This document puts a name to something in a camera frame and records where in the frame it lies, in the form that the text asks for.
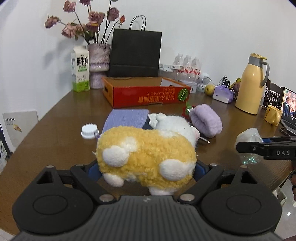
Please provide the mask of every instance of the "purple tissue box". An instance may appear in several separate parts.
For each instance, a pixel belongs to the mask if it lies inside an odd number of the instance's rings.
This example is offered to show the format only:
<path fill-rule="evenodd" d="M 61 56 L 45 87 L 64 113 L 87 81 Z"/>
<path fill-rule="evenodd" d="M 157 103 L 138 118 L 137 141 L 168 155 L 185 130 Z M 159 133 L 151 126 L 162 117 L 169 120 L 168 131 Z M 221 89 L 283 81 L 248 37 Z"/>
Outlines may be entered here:
<path fill-rule="evenodd" d="M 226 88 L 225 85 L 219 85 L 215 87 L 213 99 L 219 100 L 226 104 L 231 103 L 233 101 L 233 91 Z"/>

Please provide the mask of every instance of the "person on screen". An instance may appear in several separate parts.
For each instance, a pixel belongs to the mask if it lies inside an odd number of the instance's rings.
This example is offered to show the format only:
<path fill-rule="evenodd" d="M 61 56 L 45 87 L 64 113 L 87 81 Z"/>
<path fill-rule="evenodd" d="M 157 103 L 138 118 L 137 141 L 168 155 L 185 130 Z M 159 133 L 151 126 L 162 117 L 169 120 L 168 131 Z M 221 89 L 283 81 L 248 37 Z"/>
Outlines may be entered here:
<path fill-rule="evenodd" d="M 289 106 L 289 103 L 290 103 L 290 97 L 288 96 L 286 98 L 286 102 L 283 103 L 283 114 L 286 117 L 289 117 L 290 116 L 290 106 Z"/>

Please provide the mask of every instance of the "green label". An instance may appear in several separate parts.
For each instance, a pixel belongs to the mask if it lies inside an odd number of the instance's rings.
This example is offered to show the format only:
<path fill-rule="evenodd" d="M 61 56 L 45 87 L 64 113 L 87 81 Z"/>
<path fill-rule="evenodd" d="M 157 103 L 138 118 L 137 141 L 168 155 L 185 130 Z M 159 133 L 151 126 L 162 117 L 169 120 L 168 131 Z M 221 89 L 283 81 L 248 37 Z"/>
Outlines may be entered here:
<path fill-rule="evenodd" d="M 83 71 L 87 71 L 87 68 L 81 68 L 78 70 L 78 72 L 83 72 Z"/>
<path fill-rule="evenodd" d="M 72 82 L 73 83 L 73 90 L 76 92 L 87 91 L 89 90 L 89 80 L 84 82 Z"/>

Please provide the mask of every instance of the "plastic bag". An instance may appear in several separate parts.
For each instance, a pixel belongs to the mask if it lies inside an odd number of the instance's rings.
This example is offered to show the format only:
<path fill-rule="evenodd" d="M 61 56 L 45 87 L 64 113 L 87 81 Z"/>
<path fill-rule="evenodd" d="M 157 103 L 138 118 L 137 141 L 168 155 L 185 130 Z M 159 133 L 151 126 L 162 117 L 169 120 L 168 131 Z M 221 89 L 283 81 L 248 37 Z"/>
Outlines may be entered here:
<path fill-rule="evenodd" d="M 259 135 L 257 128 L 250 128 L 237 136 L 237 140 L 235 141 L 234 145 L 235 149 L 237 143 L 239 142 L 263 142 L 263 140 Z M 259 156 L 253 153 L 239 153 L 239 157 L 244 165 L 250 163 L 256 164 L 257 162 L 263 160 L 263 156 Z"/>

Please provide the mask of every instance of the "floor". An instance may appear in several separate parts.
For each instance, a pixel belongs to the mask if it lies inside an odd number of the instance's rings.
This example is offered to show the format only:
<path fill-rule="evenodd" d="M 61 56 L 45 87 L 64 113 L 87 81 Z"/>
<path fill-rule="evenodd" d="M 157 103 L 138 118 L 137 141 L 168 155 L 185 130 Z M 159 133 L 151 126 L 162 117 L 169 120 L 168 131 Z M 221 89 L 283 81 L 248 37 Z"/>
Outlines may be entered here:
<path fill-rule="evenodd" d="M 275 233 L 282 239 L 286 239 L 296 235 L 296 202 L 292 194 L 292 184 L 289 180 L 285 182 L 282 191 L 287 196 L 287 200 L 283 206 L 283 212 L 276 227 Z M 0 229 L 0 241 L 9 241 L 13 235 Z"/>

